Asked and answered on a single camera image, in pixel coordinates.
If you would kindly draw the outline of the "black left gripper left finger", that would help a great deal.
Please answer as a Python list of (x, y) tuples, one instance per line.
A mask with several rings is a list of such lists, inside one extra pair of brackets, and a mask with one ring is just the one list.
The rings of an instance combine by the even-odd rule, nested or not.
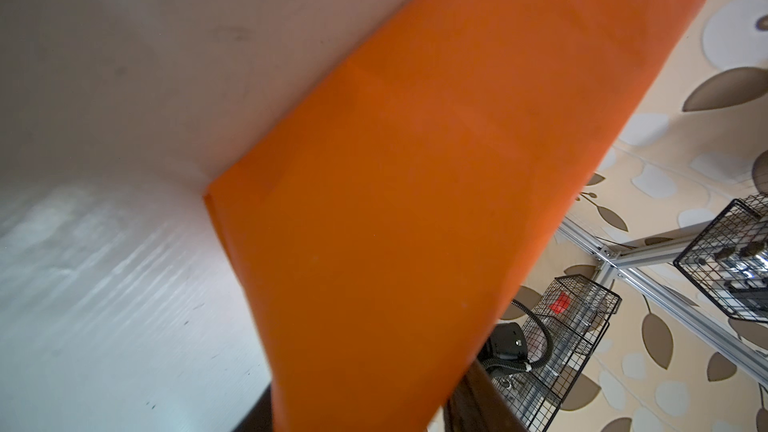
[(272, 432), (273, 411), (271, 386), (268, 385), (257, 402), (233, 429), (233, 432)]

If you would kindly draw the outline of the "orange wrapping paper sheet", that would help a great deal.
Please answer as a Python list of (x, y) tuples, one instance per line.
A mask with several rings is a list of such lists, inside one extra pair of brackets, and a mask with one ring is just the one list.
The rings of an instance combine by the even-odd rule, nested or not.
[(205, 204), (278, 431), (421, 431), (706, 0), (411, 0)]

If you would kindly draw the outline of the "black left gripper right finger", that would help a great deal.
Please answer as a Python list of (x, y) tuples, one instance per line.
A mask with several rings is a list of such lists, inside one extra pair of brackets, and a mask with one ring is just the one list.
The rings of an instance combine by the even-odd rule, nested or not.
[(477, 360), (444, 404), (443, 420), (445, 430), (451, 432), (527, 431)]

